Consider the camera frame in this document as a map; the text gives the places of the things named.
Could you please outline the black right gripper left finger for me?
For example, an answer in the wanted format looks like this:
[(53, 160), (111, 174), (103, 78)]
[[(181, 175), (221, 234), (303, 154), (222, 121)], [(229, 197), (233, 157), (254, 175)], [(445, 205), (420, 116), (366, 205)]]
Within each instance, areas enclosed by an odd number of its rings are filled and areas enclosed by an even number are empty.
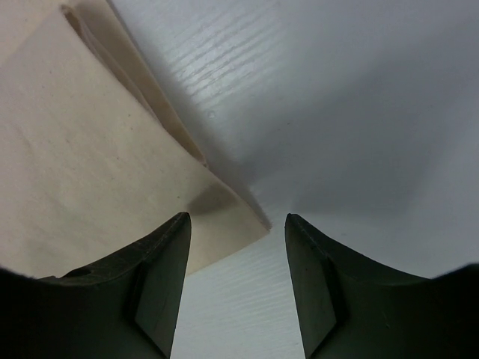
[(63, 277), (1, 271), (3, 358), (169, 358), (192, 224), (181, 212)]

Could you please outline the beige cloth wrap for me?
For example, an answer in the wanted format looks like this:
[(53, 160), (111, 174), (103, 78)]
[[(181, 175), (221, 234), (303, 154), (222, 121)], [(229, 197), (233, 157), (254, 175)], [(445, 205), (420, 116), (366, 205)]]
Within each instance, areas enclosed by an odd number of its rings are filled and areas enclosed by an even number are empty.
[(107, 1), (3, 1), (1, 266), (61, 276), (178, 212), (188, 273), (268, 231), (208, 169)]

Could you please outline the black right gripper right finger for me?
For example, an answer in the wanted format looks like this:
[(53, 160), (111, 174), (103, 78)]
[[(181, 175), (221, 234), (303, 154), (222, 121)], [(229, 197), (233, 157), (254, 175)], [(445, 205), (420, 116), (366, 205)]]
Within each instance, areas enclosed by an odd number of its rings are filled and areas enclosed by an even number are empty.
[(285, 245), (307, 358), (476, 358), (478, 265), (427, 279), (289, 214)]

